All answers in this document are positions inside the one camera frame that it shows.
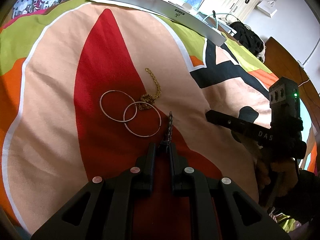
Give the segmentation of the person's right hand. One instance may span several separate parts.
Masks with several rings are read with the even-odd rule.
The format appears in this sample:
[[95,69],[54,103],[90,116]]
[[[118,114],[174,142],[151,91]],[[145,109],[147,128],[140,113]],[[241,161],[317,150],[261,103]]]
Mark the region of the person's right hand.
[[298,182],[299,170],[295,159],[275,161],[263,152],[263,147],[248,137],[237,134],[246,150],[253,156],[258,185],[258,203],[265,210],[287,194]]

